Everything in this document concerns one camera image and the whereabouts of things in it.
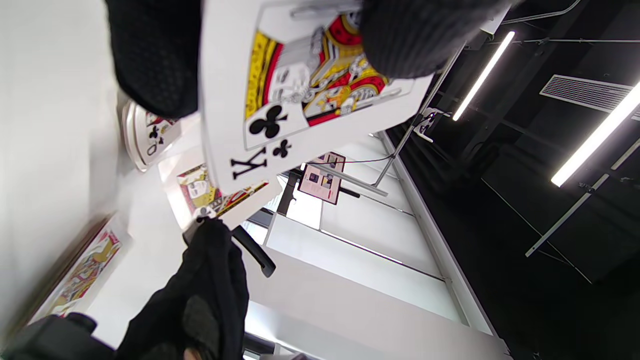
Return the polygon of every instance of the white wall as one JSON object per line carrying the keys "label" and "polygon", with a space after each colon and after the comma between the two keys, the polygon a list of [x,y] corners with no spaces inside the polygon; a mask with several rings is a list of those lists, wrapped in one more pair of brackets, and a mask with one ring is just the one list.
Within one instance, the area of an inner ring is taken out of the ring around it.
{"label": "white wall", "polygon": [[460,323],[456,306],[443,281],[282,215],[276,215],[265,244],[305,263]]}
{"label": "white wall", "polygon": [[[372,136],[362,136],[336,152],[347,156],[348,160],[358,161],[387,155],[380,140]],[[346,163],[344,171],[367,183],[374,183],[385,163]],[[388,192],[387,197],[345,181],[341,186],[411,213],[409,201],[395,176],[393,171],[387,173],[379,185],[381,190]],[[366,197],[357,199],[341,194],[337,205],[324,203],[320,228],[428,274],[440,275],[415,219]]]}
{"label": "white wall", "polygon": [[327,360],[510,359],[496,337],[265,250],[277,264],[268,279],[244,254],[250,299],[269,309],[250,319],[266,318],[262,330],[285,344]]}
{"label": "white wall", "polygon": [[[104,3],[0,6],[2,343],[9,322],[115,187],[102,183],[98,168],[116,167],[119,134]],[[92,151],[101,162],[90,163]]]}
{"label": "white wall", "polygon": [[[380,132],[379,135],[383,139],[385,148],[388,151],[393,151],[395,147],[388,136],[383,132]],[[442,275],[450,279],[452,292],[458,299],[469,326],[487,334],[495,334],[471,285],[469,285],[465,274],[453,256],[427,205],[422,200],[418,189],[404,167],[401,157],[394,162],[394,168],[398,178],[402,180],[401,184],[408,196],[408,200],[412,204],[420,230],[422,230],[424,237],[429,240],[430,248],[433,251],[434,258],[438,261],[438,267],[442,271]]]}

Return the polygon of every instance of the ceiling light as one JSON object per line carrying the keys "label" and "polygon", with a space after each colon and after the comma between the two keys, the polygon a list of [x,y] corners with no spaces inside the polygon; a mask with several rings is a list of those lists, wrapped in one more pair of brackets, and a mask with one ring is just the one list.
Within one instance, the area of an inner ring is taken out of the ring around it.
{"label": "ceiling light", "polygon": [[498,62],[498,59],[500,59],[502,54],[504,54],[504,51],[507,49],[507,46],[509,46],[509,44],[511,43],[511,40],[515,35],[516,33],[514,31],[510,31],[507,34],[507,36],[504,38],[504,40],[500,44],[500,47],[496,50],[495,54],[493,54],[493,57],[491,58],[489,63],[486,64],[486,67],[482,71],[482,74],[480,74],[480,76],[478,77],[478,80],[476,80],[474,87],[471,88],[471,91],[469,91],[469,94],[467,94],[467,97],[462,102],[462,104],[460,105],[456,113],[453,115],[453,121],[458,121],[458,119],[460,119],[460,117],[462,116],[462,113],[465,111],[465,109],[467,108],[471,100],[474,98],[474,96],[476,96],[476,93],[478,92],[478,90],[480,90],[480,86],[482,86],[482,83],[484,83],[484,81],[486,80],[486,77],[489,76],[489,73],[491,72],[495,64]]}
{"label": "ceiling light", "polygon": [[638,83],[611,114],[604,119],[598,128],[580,146],[571,158],[556,172],[551,182],[561,186],[585,162],[596,149],[602,145],[611,133],[635,110],[640,104],[640,83]]}

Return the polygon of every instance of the club symbol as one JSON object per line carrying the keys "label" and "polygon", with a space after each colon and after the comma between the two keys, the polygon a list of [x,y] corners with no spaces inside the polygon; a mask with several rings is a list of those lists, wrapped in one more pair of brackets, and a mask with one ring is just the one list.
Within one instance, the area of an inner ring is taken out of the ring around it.
{"label": "club symbol", "polygon": [[251,123],[249,126],[249,132],[251,134],[257,135],[264,130],[264,136],[269,139],[273,139],[278,136],[280,132],[280,125],[277,124],[278,121],[287,120],[287,115],[280,116],[282,112],[282,106],[276,105],[267,111],[267,119],[258,119]]}
{"label": "club symbol", "polygon": [[287,149],[291,149],[291,145],[289,145],[289,141],[287,139],[282,140],[280,142],[280,146],[273,149],[273,156],[280,156],[281,158],[286,158],[289,155],[289,151]]}
{"label": "club symbol", "polygon": [[151,132],[149,133],[149,138],[157,138],[158,137],[158,127],[154,125],[154,128],[151,129]]}

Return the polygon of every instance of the person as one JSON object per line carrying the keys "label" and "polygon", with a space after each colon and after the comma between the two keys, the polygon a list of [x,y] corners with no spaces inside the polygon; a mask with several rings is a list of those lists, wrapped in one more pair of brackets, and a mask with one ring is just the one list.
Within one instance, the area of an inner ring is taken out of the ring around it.
{"label": "person", "polygon": [[182,264],[129,322],[115,360],[240,360],[249,304],[242,252],[221,220],[200,224]]}

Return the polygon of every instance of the black ceiling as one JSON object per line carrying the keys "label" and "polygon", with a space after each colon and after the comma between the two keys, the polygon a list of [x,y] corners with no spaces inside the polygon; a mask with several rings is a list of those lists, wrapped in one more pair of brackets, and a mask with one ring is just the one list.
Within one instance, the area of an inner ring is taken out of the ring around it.
{"label": "black ceiling", "polygon": [[[573,0],[527,0],[507,19]],[[506,24],[463,51],[431,107],[458,107],[508,31],[516,40],[640,39],[640,2],[582,0],[559,17]],[[435,144],[412,136],[401,158],[515,359],[640,359],[640,151],[530,257],[525,252],[640,138],[627,119],[562,188],[554,172],[606,113],[539,94],[554,74],[633,86],[640,44],[512,44]],[[398,143],[407,124],[387,131]]]}

